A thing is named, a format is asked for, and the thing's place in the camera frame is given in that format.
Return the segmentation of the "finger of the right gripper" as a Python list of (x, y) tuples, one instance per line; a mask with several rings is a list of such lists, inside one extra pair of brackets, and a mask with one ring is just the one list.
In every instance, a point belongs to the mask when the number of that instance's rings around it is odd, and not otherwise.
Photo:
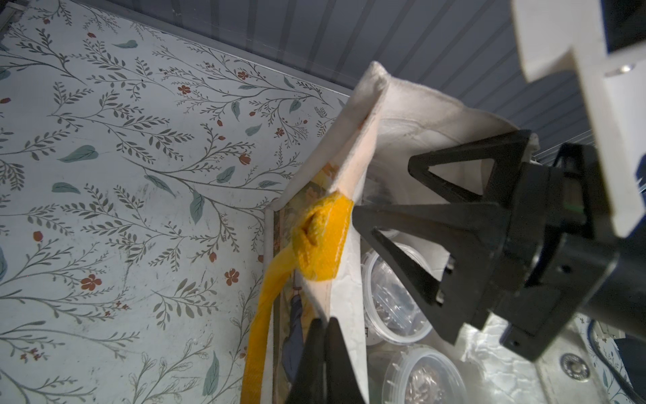
[[(449, 203), (496, 202), (508, 206), (521, 171), (528, 161), (533, 133), (512, 131), (462, 145), (429, 151), (409, 159), (408, 173)], [(435, 166), (479, 163), (483, 189), (480, 194), (442, 178), (431, 171)]]
[[(510, 213), (496, 203), (373, 205), (353, 209), (353, 226), (387, 262), (440, 338), (455, 343), (461, 328), (483, 328), (493, 301)], [(440, 245), (454, 264), (435, 279), (385, 237), (391, 229)]]

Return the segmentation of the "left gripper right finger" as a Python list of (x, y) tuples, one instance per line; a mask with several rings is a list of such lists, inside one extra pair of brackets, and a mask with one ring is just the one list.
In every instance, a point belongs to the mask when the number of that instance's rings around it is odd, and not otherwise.
[(332, 317), (324, 337), (324, 403), (363, 404), (339, 321)]

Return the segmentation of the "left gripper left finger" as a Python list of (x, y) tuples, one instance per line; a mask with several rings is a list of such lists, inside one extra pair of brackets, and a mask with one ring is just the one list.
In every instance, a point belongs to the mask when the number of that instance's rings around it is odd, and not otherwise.
[(321, 319), (311, 323), (298, 372), (286, 403), (323, 403), (325, 401), (325, 336)]

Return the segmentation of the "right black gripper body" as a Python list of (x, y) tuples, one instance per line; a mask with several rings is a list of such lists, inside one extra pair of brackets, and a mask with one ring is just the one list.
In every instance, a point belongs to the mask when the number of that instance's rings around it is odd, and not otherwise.
[(597, 150), (564, 144), (548, 168), (543, 245), (528, 281), (501, 300), (501, 345), (526, 360), (543, 355), (577, 312), (645, 337), (645, 220), (613, 229)]

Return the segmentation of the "white canvas tote bag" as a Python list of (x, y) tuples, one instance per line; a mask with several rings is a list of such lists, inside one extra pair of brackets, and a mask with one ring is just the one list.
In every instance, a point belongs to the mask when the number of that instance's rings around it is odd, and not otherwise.
[[(353, 363), (361, 301), (358, 289), (345, 290), (342, 286), (342, 278), (358, 268), (359, 244), (366, 242), (353, 226), (353, 209), (373, 205), (452, 204), (409, 175), (409, 159), (512, 131), (521, 130), (497, 116), (467, 108), (434, 89), (392, 77), (376, 62), (370, 65), (314, 154), (276, 201), (279, 207), (286, 205), (330, 158), (341, 159), (326, 196), (301, 212), (290, 243), (265, 269), (257, 315), (252, 322), (242, 402), (260, 403), (264, 399), (264, 371), (274, 301), (295, 270), (301, 272), (309, 287), (319, 311), (317, 319), (325, 327), (332, 317), (339, 321), (363, 395), (368, 386), (365, 369)], [(491, 308), (479, 315), (484, 326), (475, 328), (465, 324), (455, 343), (464, 331), (488, 333), (492, 326), (501, 324), (505, 329), (499, 343), (485, 343), (484, 350), (497, 359), (510, 358), (530, 365), (540, 384), (538, 391), (546, 402), (605, 403), (607, 394), (597, 375), (577, 380), (565, 372), (567, 356), (587, 355), (570, 321), (535, 361), (526, 360), (501, 345), (508, 322), (498, 316), (497, 308), (506, 296), (520, 291), (538, 261), (547, 216), (548, 186), (556, 183), (548, 173), (549, 167), (532, 163), (530, 155), (521, 165), (510, 204), (498, 204), (509, 211), (510, 221), (494, 285), (488, 292), (493, 299)], [(435, 166), (431, 171), (475, 193), (482, 192), (479, 163)], [(385, 229), (383, 234), (435, 279), (442, 279), (445, 269), (454, 264), (449, 252), (438, 244), (397, 230)]]

